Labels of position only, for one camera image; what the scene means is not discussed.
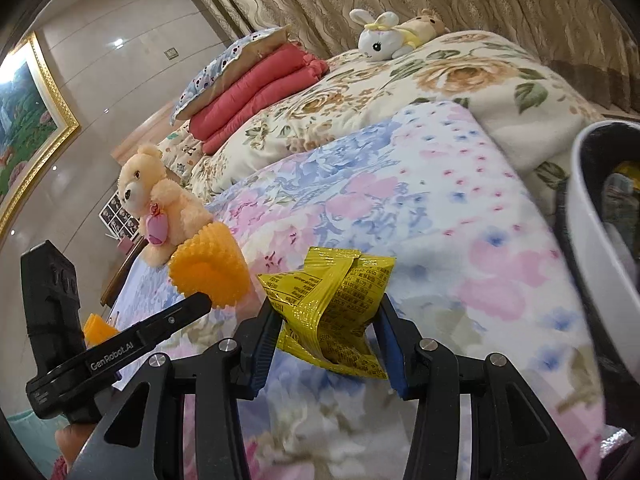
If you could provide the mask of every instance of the wall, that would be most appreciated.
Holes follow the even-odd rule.
[[[191,0],[81,0],[37,30],[51,73],[82,131],[27,200],[0,250],[0,406],[28,409],[35,375],[24,324],[20,255],[50,239],[76,266],[81,321],[121,255],[98,212],[120,171],[111,150],[176,98],[224,45]],[[113,41],[124,40],[116,49]],[[170,47],[179,56],[169,61]]]

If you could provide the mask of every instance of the beige patterned curtain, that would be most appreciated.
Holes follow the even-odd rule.
[[[230,38],[291,23],[302,43],[330,57],[357,45],[349,11],[435,10],[451,30],[482,29],[519,43],[587,99],[640,110],[638,45],[603,0],[202,0]]]

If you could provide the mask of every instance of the plush toy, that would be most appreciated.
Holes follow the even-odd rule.
[[[442,20],[423,9],[420,16],[398,25],[394,12],[383,12],[377,19],[364,9],[353,9],[349,16],[364,27],[358,50],[372,61],[396,59],[448,32]]]
[[[140,234],[149,241],[141,254],[151,267],[165,264],[178,245],[213,221],[195,195],[166,177],[161,157],[155,146],[140,146],[118,178],[120,202],[140,219]]]

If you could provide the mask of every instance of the floral comforter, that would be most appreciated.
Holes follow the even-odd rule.
[[[407,106],[258,171],[209,208],[254,274],[299,268],[309,246],[395,256],[387,292],[398,313],[458,354],[506,354],[594,478],[603,404],[580,301],[545,221],[468,110]],[[263,297],[257,290],[239,310],[212,311],[159,349],[172,358],[201,352],[231,336],[237,316]],[[178,300],[166,268],[138,260],[114,307],[117,327]],[[124,370],[123,384],[140,362]],[[340,376],[276,350],[266,386],[239,411],[254,480],[397,480],[416,405],[386,381]],[[459,478],[468,478],[468,418],[461,440]],[[191,421],[188,478],[193,446]]]
[[[307,90],[261,111],[193,168],[188,189],[208,202],[291,153],[386,120],[412,102],[454,100],[471,111],[524,179],[544,214],[568,171],[575,136],[600,115],[558,74],[490,32],[453,32],[398,59],[357,50],[329,60]]]

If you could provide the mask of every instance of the framed painting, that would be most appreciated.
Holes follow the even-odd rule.
[[[0,65],[0,245],[79,128],[32,32]]]

